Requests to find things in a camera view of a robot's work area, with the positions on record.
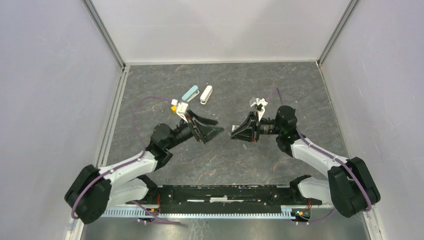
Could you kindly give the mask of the white stapler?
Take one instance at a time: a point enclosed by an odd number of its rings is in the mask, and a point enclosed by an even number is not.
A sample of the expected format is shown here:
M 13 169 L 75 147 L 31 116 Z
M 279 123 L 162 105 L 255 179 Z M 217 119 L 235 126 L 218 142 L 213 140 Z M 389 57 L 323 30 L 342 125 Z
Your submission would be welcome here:
M 202 92 L 202 94 L 201 94 L 201 96 L 200 96 L 200 98 L 199 98 L 200 103 L 201 103 L 202 105 L 205 105 L 205 104 L 208 102 L 208 100 L 209 100 L 209 98 L 210 98 L 210 96 L 211 96 L 212 92 L 213 92 L 213 87 L 212 87 L 211 85 L 208 85 L 208 86 L 204 89 L 204 91 Z

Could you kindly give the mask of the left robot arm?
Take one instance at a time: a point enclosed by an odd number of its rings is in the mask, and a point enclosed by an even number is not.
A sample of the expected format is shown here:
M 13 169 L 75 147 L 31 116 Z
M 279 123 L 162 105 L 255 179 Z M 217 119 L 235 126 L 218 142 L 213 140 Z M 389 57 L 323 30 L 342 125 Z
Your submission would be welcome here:
M 153 203 L 157 190 L 142 176 L 164 167 L 173 157 L 170 149 L 190 138 L 206 144 L 223 131 L 218 121 L 201 117 L 190 109 L 175 128 L 157 124 L 149 144 L 140 153 L 113 165 L 96 168 L 89 164 L 82 168 L 64 195 L 71 207 L 71 217 L 90 224 L 117 205 L 138 200 Z

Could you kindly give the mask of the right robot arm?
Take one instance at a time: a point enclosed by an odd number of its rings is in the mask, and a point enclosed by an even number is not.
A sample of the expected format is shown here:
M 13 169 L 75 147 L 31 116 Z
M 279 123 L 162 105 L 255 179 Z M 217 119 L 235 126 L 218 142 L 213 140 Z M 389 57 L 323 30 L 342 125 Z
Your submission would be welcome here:
M 297 122 L 296 110 L 288 105 L 280 106 L 273 119 L 251 111 L 241 125 L 232 126 L 230 137 L 256 143 L 262 135 L 275 135 L 283 153 L 326 176 L 326 180 L 306 175 L 294 180 L 294 187 L 288 191 L 293 203 L 319 200 L 332 204 L 346 218 L 371 211 L 381 195 L 365 161 L 342 157 L 316 145 L 299 131 Z

